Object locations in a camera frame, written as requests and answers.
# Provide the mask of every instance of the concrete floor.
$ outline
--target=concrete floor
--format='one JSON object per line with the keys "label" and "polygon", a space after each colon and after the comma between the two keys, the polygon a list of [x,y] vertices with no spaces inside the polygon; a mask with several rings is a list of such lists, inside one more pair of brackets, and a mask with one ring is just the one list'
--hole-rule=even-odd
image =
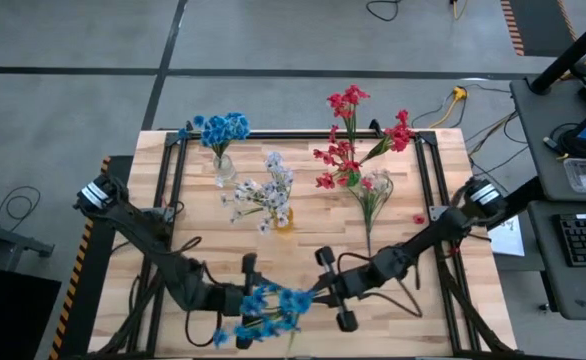
{"label": "concrete floor", "polygon": [[[157,68],[177,3],[0,0],[0,66]],[[398,18],[384,23],[356,0],[192,0],[170,67],[530,73],[552,61],[515,55],[499,1],[472,1],[459,22],[451,20],[446,3],[405,0]],[[586,1],[565,4],[579,35],[586,30]],[[171,76],[153,128],[181,127],[194,114],[230,110],[245,112],[254,128],[326,128],[333,118],[323,99],[351,83],[372,95],[360,118],[389,125],[398,108],[417,115],[438,107],[453,86],[477,83],[446,80],[449,75],[442,80]],[[0,75],[0,201],[15,186],[39,188],[40,206],[17,232],[56,245],[51,259],[26,255],[20,272],[60,280],[61,294],[66,292],[83,224],[71,209],[75,193],[93,178],[103,157],[132,154],[154,80]],[[482,85],[508,89],[506,81]],[[514,109],[508,94],[469,91],[461,124],[467,137]],[[458,116],[459,109],[451,119]],[[523,139],[517,120],[509,130]],[[499,133],[474,158],[490,168],[522,146]],[[512,191],[534,173],[525,151],[492,174]],[[537,274],[500,276],[520,349],[586,358],[585,321],[537,312],[545,302]],[[58,300],[38,359],[50,349],[62,297]]]}

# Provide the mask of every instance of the wooden table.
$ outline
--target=wooden table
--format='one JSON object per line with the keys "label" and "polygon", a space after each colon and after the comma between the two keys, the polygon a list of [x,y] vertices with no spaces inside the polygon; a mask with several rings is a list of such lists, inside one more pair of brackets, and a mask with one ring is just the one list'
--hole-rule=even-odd
{"label": "wooden table", "polygon": [[[436,132],[446,182],[452,195],[471,176],[462,132],[457,129]],[[128,183],[131,202],[138,207],[150,207],[153,203],[164,138],[165,132],[146,131],[138,139]],[[358,140],[358,153],[366,154],[375,143],[375,140]],[[315,187],[315,177],[327,169],[321,161],[313,158],[312,150],[315,148],[326,148],[326,141],[249,140],[233,144],[227,150],[239,173],[238,180],[241,181],[247,177],[258,182],[266,180],[263,162],[270,151],[279,151],[284,157],[285,166],[295,172],[291,192],[294,230],[287,234],[272,231],[268,235],[260,235],[257,229],[259,216],[244,218],[235,225],[230,224],[232,208],[221,206],[220,195],[230,194],[232,189],[219,189],[214,185],[212,151],[196,141],[189,142],[180,192],[180,200],[184,202],[185,209],[176,219],[173,248],[179,247],[193,236],[202,236],[202,243],[189,251],[188,256],[206,260],[218,281],[237,284],[243,284],[244,281],[240,272],[242,255],[256,252],[256,271],[263,272],[269,279],[285,286],[302,289],[314,284],[323,271],[315,263],[313,256],[314,251],[321,246],[331,246],[336,254],[343,251],[365,254],[363,219],[357,201],[344,189],[324,190]],[[431,167],[431,156],[427,154],[426,157]],[[365,164],[364,172],[375,168],[386,168],[391,172],[395,191],[373,228],[374,252],[380,247],[411,238],[425,226],[414,224],[413,215],[426,213],[413,146],[407,147],[402,153],[389,151],[373,159]],[[167,199],[172,178],[173,174],[169,173],[165,195]],[[437,191],[435,177],[431,175],[430,178],[433,182],[432,188]],[[480,229],[475,229],[474,233],[484,235]],[[121,241],[122,238],[116,239],[115,245]],[[502,341],[515,348],[490,244],[467,238],[462,245],[462,254],[474,306]],[[422,307],[423,318],[414,318],[381,298],[373,297],[361,302],[351,299],[347,304],[355,311],[359,330],[343,333],[337,328],[335,309],[313,305],[310,312],[301,318],[302,332],[297,334],[290,356],[451,355],[434,261],[432,249],[420,258],[421,290],[415,290],[414,270],[410,270],[404,281]],[[141,262],[141,253],[131,246],[119,250],[111,258],[91,338],[91,350],[104,345],[124,321],[128,313],[129,289],[139,272]],[[345,259],[343,264],[344,268],[349,268],[360,262]],[[382,292],[410,306],[408,297],[396,282],[387,282]],[[463,316],[459,308],[456,310],[462,343],[468,348]],[[239,318],[225,319],[226,322],[237,320]],[[285,355],[288,336],[269,339],[265,343],[254,343],[249,350],[243,351],[234,347],[234,341],[219,350],[213,346],[193,347],[186,341],[184,321],[185,313],[166,293],[157,357]],[[214,327],[214,314],[192,314],[190,332],[194,340],[208,340]],[[140,341],[145,341],[147,328],[148,317],[143,322]]]}

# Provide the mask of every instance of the red flower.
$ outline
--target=red flower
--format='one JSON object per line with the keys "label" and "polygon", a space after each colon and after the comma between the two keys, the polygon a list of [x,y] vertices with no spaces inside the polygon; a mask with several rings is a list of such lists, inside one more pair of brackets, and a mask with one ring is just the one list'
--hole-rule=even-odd
{"label": "red flower", "polygon": [[396,152],[402,152],[406,149],[406,146],[409,144],[408,141],[404,141],[399,138],[393,138],[393,145],[391,145],[391,150]]}
{"label": "red flower", "polygon": [[409,118],[409,112],[406,109],[400,110],[395,116],[396,119],[400,120],[403,125],[406,125],[406,120]]}
{"label": "red flower", "polygon": [[349,104],[358,105],[360,99],[365,99],[369,97],[371,96],[365,93],[364,91],[360,90],[360,88],[357,85],[351,85],[348,89],[344,91],[344,96],[342,98]]}
{"label": "red flower", "polygon": [[339,178],[337,180],[338,185],[340,186],[346,186],[346,183],[349,181],[349,177],[348,176],[343,176],[341,178]]}
{"label": "red flower", "polygon": [[373,188],[373,184],[367,178],[362,178],[362,185],[364,185],[367,190],[371,190]]}
{"label": "red flower", "polygon": [[355,151],[355,149],[353,148],[353,146],[351,146],[351,143],[348,141],[340,141],[337,144],[337,147],[340,149],[340,151],[343,151],[345,153],[349,152],[349,151]]}
{"label": "red flower", "polygon": [[424,224],[424,222],[426,222],[426,218],[424,217],[424,215],[420,215],[420,214],[413,215],[413,222],[418,225],[421,225],[421,224]]}
{"label": "red flower", "polygon": [[335,108],[333,111],[333,116],[338,117],[341,116],[343,118],[350,118],[353,115],[353,112],[350,111],[346,106]]}
{"label": "red flower", "polygon": [[333,189],[335,187],[335,183],[333,182],[333,175],[329,173],[322,174],[322,176],[317,177],[315,181],[317,181],[315,187],[323,187],[325,189]]}
{"label": "red flower", "polygon": [[322,160],[324,160],[324,163],[326,165],[335,165],[336,164],[336,162],[333,159],[333,156],[331,156],[331,154],[324,153],[322,155]]}
{"label": "red flower", "polygon": [[329,132],[329,142],[331,144],[335,144],[335,133],[337,132],[337,129],[339,127],[337,125],[332,125],[331,126],[331,131]]}
{"label": "red flower", "polygon": [[353,172],[360,172],[360,163],[357,161],[345,160],[342,167],[343,169],[340,169],[342,171],[352,170]]}
{"label": "red flower", "polygon": [[335,109],[344,106],[344,99],[342,98],[341,94],[335,93],[329,96],[326,100],[329,101],[329,105]]}
{"label": "red flower", "polygon": [[337,146],[329,145],[329,154],[342,156],[344,155],[344,152]]}

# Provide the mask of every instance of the white flower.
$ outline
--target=white flower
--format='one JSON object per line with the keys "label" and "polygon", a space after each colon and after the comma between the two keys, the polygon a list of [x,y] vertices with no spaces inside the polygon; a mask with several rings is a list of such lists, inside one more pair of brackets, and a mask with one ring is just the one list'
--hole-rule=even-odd
{"label": "white flower", "polygon": [[257,226],[257,228],[258,228],[258,230],[260,230],[260,234],[262,234],[262,235],[266,235],[266,234],[268,234],[268,233],[269,233],[269,231],[271,230],[271,227],[270,227],[268,224],[265,224],[265,223],[263,223],[263,222],[262,222],[262,223],[260,223],[260,224]]}
{"label": "white flower", "polygon": [[248,191],[255,191],[257,190],[257,183],[255,181],[253,181],[253,179],[246,179],[246,181],[244,181],[244,184],[242,184],[244,186],[244,189],[248,190]]}
{"label": "white flower", "polygon": [[278,198],[280,204],[284,204],[286,202],[286,200],[288,200],[288,194],[285,192],[279,192],[279,193],[277,193],[277,198]]}
{"label": "white flower", "polygon": [[238,209],[235,209],[233,211],[233,216],[231,217],[231,224],[235,224],[236,221],[240,220],[242,218],[242,212]]}
{"label": "white flower", "polygon": [[289,224],[288,216],[284,214],[277,214],[277,226],[283,227]]}
{"label": "white flower", "polygon": [[279,152],[270,152],[266,157],[264,165],[268,171],[279,172],[281,171],[280,165],[282,164],[282,155]]}
{"label": "white flower", "polygon": [[293,171],[291,169],[284,172],[284,185],[287,187],[293,185]]}
{"label": "white flower", "polygon": [[272,181],[262,184],[262,189],[265,194],[269,194],[275,190],[275,184]]}
{"label": "white flower", "polygon": [[246,193],[242,190],[236,189],[235,194],[233,194],[233,199],[235,202],[241,202],[246,200]]}
{"label": "white flower", "polygon": [[289,213],[290,203],[285,201],[280,206],[277,207],[276,211],[281,214],[287,215]]}

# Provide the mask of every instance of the desk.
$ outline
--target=desk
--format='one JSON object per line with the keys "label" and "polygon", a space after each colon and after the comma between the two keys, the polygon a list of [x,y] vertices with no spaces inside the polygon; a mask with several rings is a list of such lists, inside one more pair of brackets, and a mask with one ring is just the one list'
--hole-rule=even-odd
{"label": "desk", "polygon": [[549,94],[536,95],[529,90],[526,81],[511,82],[515,107],[538,175],[507,197],[506,217],[528,206],[546,269],[542,274],[543,279],[548,280],[549,303],[556,305],[567,319],[586,319],[586,268],[567,266],[550,216],[586,213],[586,193],[573,191],[563,164],[543,144],[542,138],[558,125],[579,123],[586,118],[586,103],[577,95],[580,87],[579,81],[563,81],[554,84]]}
{"label": "desk", "polygon": [[586,213],[586,203],[534,201],[529,215],[544,254],[544,265],[560,313],[568,319],[586,320],[586,268],[566,266],[560,242],[550,221],[554,214]]}
{"label": "desk", "polygon": [[525,80],[511,82],[515,109],[537,170],[535,179],[548,200],[586,201],[586,193],[571,188],[564,166],[556,160],[558,155],[542,142],[557,126],[581,123],[586,118],[586,102],[577,95],[581,86],[577,80],[563,81],[554,84],[549,94],[536,95]]}
{"label": "desk", "polygon": [[[452,195],[471,175],[464,140],[459,130],[437,130],[437,137]],[[165,132],[156,131],[142,132],[138,139],[128,182],[131,202],[137,207],[149,207],[153,203],[164,139]],[[359,153],[366,153],[375,143],[375,140],[358,140]],[[176,218],[173,248],[195,235],[202,236],[202,243],[189,255],[206,260],[218,281],[238,284],[243,283],[244,279],[240,273],[242,255],[256,252],[257,271],[280,284],[299,288],[310,287],[322,273],[313,256],[319,247],[330,245],[336,254],[343,251],[364,254],[366,245],[359,204],[341,189],[327,191],[315,187],[315,177],[326,171],[326,165],[313,159],[312,150],[325,146],[325,140],[249,140],[228,148],[227,153],[233,159],[239,179],[251,177],[258,182],[264,180],[263,161],[269,151],[282,153],[285,166],[294,170],[295,183],[291,193],[294,230],[283,235],[271,232],[262,236],[256,227],[257,218],[248,217],[236,225],[229,223],[232,210],[223,208],[219,199],[223,192],[229,193],[231,189],[215,187],[212,151],[194,141],[189,142],[180,193],[185,209]],[[414,214],[426,213],[415,158],[414,148],[408,147],[403,153],[388,152],[365,166],[364,171],[388,169],[395,182],[393,196],[373,228],[374,251],[409,239],[424,226],[416,225],[412,220]],[[167,198],[172,179],[173,174],[169,173]],[[468,238],[463,243],[462,254],[473,304],[502,341],[515,348],[490,244]],[[121,249],[111,258],[91,338],[91,350],[103,346],[124,320],[128,312],[129,288],[141,261],[141,253],[132,247]],[[357,261],[349,260],[344,267],[356,264]],[[314,305],[309,314],[301,319],[302,332],[296,336],[291,356],[450,355],[432,250],[420,258],[419,266],[422,289],[415,290],[414,270],[409,272],[404,282],[422,307],[422,319],[403,313],[383,299],[369,298],[362,302],[352,299],[348,305],[356,313],[360,327],[355,333],[343,333],[335,323],[335,309]],[[382,292],[408,304],[408,297],[397,283],[388,282]],[[459,328],[464,329],[459,309],[457,313]],[[214,319],[215,315],[210,313],[192,314],[190,327],[195,341],[205,341],[211,336]],[[282,357],[285,354],[288,336],[254,343],[245,351],[235,349],[234,344],[227,344],[220,350],[212,346],[195,348],[185,339],[184,321],[185,313],[165,294],[156,356]],[[148,317],[143,321],[141,339],[146,339],[147,327]],[[465,331],[460,333],[463,343],[467,344]]]}

